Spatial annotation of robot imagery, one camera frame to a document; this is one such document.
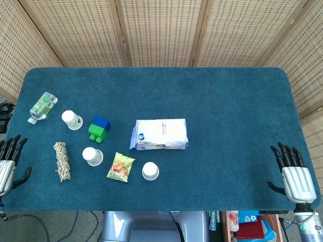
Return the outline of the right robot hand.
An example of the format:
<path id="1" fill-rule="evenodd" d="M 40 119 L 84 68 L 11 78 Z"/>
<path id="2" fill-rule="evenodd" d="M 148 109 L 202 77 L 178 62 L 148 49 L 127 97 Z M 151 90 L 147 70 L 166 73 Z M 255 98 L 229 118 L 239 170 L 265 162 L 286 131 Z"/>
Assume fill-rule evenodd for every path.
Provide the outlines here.
<path id="1" fill-rule="evenodd" d="M 267 184 L 271 190 L 282 194 L 295 204 L 311 204 L 317 199 L 313 180 L 303 157 L 297 148 L 278 142 L 279 148 L 271 146 L 281 173 L 284 187 L 277 187 L 271 181 Z"/>

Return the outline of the clear bottle with green label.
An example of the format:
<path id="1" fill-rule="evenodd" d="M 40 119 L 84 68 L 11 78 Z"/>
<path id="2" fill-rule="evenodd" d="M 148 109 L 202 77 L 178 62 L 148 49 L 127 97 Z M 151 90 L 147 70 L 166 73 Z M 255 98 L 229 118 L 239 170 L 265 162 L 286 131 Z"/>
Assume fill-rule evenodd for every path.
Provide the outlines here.
<path id="1" fill-rule="evenodd" d="M 30 109 L 28 122 L 35 125 L 39 120 L 45 119 L 57 101 L 58 99 L 53 94 L 44 92 Z"/>

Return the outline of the red book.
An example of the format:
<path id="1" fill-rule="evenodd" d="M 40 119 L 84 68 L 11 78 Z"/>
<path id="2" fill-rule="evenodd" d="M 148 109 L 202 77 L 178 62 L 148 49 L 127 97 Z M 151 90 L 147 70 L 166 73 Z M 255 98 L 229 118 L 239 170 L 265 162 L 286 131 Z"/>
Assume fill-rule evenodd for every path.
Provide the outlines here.
<path id="1" fill-rule="evenodd" d="M 240 223 L 236 232 L 237 239 L 264 239 L 261 216 L 257 216 L 256 222 Z"/>

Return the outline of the white and blue tube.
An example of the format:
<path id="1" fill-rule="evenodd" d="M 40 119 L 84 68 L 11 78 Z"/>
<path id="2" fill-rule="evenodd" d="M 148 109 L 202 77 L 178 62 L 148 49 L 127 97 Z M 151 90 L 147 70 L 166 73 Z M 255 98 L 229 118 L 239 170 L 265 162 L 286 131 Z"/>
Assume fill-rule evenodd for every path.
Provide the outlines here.
<path id="1" fill-rule="evenodd" d="M 217 211 L 209 211 L 209 230 L 216 231 L 217 230 Z"/>

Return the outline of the blue box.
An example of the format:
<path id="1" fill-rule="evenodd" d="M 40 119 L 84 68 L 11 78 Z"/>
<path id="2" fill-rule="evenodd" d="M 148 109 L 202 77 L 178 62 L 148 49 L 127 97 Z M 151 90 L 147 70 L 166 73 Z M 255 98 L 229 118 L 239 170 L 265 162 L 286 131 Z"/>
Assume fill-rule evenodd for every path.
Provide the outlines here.
<path id="1" fill-rule="evenodd" d="M 257 217 L 260 216 L 258 210 L 239 210 L 238 223 L 257 222 Z"/>

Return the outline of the light blue pack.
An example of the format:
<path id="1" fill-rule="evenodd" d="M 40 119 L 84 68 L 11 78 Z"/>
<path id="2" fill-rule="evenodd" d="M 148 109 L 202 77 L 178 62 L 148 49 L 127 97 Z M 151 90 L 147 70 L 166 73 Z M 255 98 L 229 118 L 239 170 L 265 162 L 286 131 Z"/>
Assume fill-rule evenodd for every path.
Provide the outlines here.
<path id="1" fill-rule="evenodd" d="M 264 239 L 261 242 L 276 242 L 277 234 L 272 230 L 267 220 L 262 220 L 262 229 L 264 233 Z"/>

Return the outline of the black equipment on floor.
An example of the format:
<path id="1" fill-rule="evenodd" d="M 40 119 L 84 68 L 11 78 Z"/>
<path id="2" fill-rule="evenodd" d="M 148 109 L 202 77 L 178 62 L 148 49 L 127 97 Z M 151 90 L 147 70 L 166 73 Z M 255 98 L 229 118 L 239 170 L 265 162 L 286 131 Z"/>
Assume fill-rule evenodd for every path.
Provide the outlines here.
<path id="1" fill-rule="evenodd" d="M 7 132 L 14 108 L 15 106 L 8 101 L 0 103 L 0 134 Z"/>

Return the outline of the blue felt table cover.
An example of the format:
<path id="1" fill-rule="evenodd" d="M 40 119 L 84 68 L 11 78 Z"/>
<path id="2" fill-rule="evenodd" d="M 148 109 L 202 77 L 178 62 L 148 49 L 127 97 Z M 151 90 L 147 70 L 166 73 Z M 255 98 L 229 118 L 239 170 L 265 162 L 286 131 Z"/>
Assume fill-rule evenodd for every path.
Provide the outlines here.
<path id="1" fill-rule="evenodd" d="M 30 109 L 44 92 L 57 103 L 35 125 Z M 71 130 L 62 113 L 83 119 Z M 89 139 L 95 116 L 111 124 Z M 184 150 L 130 149 L 138 119 L 184 118 Z M 6 210 L 195 211 L 292 210 L 267 182 L 284 185 L 271 146 L 297 148 L 313 165 L 287 74 L 279 68 L 35 68 L 24 79 L 8 130 L 28 141 L 16 177 L 29 180 L 3 200 Z M 98 166 L 82 156 L 103 153 Z M 135 158 L 128 182 L 107 178 L 115 153 Z M 145 180 L 153 162 L 158 178 Z"/>

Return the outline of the white tissue pack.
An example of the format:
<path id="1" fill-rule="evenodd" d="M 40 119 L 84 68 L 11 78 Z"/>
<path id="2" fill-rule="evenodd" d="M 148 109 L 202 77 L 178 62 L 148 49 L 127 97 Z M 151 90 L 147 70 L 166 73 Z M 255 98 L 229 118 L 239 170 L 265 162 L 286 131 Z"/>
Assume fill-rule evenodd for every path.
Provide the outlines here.
<path id="1" fill-rule="evenodd" d="M 172 149 L 184 150 L 188 146 L 186 120 L 138 119 L 132 131 L 130 149 L 138 151 Z"/>

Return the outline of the paper cup with fern print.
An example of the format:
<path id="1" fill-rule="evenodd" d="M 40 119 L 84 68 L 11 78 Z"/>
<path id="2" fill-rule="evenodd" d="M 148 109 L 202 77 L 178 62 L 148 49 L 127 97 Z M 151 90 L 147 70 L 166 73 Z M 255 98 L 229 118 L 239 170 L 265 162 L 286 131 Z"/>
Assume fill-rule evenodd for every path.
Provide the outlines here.
<path id="1" fill-rule="evenodd" d="M 72 110 L 64 111 L 62 113 L 62 120 L 67 127 L 73 131 L 80 129 L 83 125 L 82 117 L 74 113 Z"/>

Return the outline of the red and white packet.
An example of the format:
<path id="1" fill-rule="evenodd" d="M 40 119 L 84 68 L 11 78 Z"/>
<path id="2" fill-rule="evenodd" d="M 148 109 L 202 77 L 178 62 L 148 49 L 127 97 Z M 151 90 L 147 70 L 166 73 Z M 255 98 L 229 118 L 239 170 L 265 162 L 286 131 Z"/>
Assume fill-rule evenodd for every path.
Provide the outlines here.
<path id="1" fill-rule="evenodd" d="M 230 231 L 237 232 L 239 230 L 239 211 L 238 210 L 230 210 L 228 211 L 228 223 Z"/>

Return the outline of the paper cup with blue flower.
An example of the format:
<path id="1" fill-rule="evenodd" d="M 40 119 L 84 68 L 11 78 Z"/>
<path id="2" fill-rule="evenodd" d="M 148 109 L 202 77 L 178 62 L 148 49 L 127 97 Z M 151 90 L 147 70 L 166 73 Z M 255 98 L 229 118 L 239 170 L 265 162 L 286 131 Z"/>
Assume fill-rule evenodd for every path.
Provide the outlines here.
<path id="1" fill-rule="evenodd" d="M 145 180 L 152 181 L 158 178 L 159 168 L 153 162 L 147 162 L 142 168 L 142 176 Z"/>

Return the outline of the white paper cup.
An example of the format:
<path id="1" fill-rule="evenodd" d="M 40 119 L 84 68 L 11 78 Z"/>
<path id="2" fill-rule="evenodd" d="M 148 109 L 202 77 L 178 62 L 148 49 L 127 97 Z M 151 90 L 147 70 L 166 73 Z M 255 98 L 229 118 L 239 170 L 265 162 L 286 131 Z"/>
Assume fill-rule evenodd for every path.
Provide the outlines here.
<path id="1" fill-rule="evenodd" d="M 86 147 L 82 156 L 90 166 L 98 166 L 103 161 L 103 153 L 93 147 Z"/>

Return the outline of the woven bamboo screen panel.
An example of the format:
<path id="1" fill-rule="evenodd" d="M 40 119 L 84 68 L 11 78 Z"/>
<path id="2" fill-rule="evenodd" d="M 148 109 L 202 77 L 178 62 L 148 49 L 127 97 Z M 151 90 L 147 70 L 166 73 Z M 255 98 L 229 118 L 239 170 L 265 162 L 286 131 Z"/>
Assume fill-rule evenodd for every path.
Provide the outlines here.
<path id="1" fill-rule="evenodd" d="M 260 61 L 283 69 L 323 189 L 323 0 L 301 0 Z"/>
<path id="2" fill-rule="evenodd" d="M 208 0 L 196 67 L 253 67 L 306 0 Z"/>
<path id="3" fill-rule="evenodd" d="M 15 104 L 33 68 L 62 67 L 19 0 L 0 0 L 0 96 Z"/>
<path id="4" fill-rule="evenodd" d="M 120 0 L 18 1 L 64 66 L 132 66 Z"/>
<path id="5" fill-rule="evenodd" d="M 132 67 L 191 67 L 208 0 L 116 0 Z"/>

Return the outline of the green snack packet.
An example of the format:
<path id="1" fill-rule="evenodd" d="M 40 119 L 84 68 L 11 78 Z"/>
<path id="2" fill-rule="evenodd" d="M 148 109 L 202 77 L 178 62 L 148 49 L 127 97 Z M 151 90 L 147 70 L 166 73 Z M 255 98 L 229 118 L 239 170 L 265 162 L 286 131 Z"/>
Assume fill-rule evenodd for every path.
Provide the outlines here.
<path id="1" fill-rule="evenodd" d="M 116 152 L 106 177 L 127 183 L 132 164 L 135 160 L 135 158 L 130 158 Z"/>

